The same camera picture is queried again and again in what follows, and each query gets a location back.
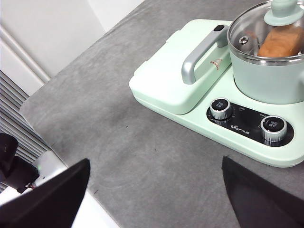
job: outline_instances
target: lid knob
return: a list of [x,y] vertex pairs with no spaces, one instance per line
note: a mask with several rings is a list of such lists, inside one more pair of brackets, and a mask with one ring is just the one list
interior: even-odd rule
[[297,4],[297,0],[273,0],[264,21],[268,25],[284,26],[295,23],[303,15],[304,9]]

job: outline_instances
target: mint green appliance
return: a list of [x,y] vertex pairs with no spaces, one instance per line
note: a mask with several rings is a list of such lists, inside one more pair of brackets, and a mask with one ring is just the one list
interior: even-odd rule
[[230,24],[187,23],[135,71],[132,93],[147,108],[248,157],[294,166],[304,160],[304,102],[261,102],[237,87],[235,68],[254,72],[231,65]]
[[296,0],[268,1],[250,8],[231,24],[228,46],[234,78],[237,87],[247,96],[270,104],[304,101],[304,34],[297,56],[257,56],[273,25],[287,22],[304,29],[304,9],[300,8],[303,6],[303,2]]

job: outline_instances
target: white wall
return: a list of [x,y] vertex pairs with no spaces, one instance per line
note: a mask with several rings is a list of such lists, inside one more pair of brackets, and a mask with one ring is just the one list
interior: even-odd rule
[[1,0],[1,25],[50,77],[105,33],[87,0]]
[[107,32],[143,0],[88,0],[88,2]]
[[32,95],[143,0],[0,0],[1,70]]

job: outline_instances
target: glass lid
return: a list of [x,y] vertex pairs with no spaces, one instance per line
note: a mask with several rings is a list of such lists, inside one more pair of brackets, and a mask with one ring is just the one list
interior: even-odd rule
[[[302,1],[295,0],[294,3],[300,13],[304,12]],[[258,4],[232,22],[228,30],[230,50],[237,57],[259,65],[284,66],[304,62],[304,17],[298,14],[300,19],[296,18],[293,24],[272,26],[264,21],[271,6],[272,1]]]

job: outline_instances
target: gray table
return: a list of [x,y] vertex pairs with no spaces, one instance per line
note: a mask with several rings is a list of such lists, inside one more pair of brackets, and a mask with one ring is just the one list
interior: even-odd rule
[[304,164],[258,163],[148,110],[128,86],[135,69],[188,21],[233,20],[259,2],[146,0],[22,106],[65,163],[90,159],[89,189],[121,227],[238,227],[223,155],[304,199]]

